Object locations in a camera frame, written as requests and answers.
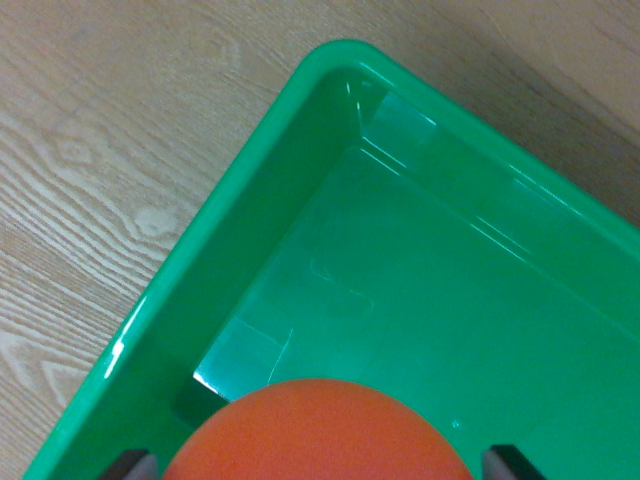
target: wood grain surface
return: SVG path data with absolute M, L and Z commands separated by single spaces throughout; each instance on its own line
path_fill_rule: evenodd
M 303 56 L 367 40 L 640 225 L 640 4 L 0 3 L 0 478 Z

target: green plastic tray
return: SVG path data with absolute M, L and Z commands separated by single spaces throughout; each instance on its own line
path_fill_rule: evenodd
M 92 479 L 138 447 L 164 468 L 227 401 L 309 376 L 407 403 L 476 475 L 515 443 L 550 478 L 640 478 L 639 252 L 637 230 L 377 50 L 327 44 L 26 478 Z

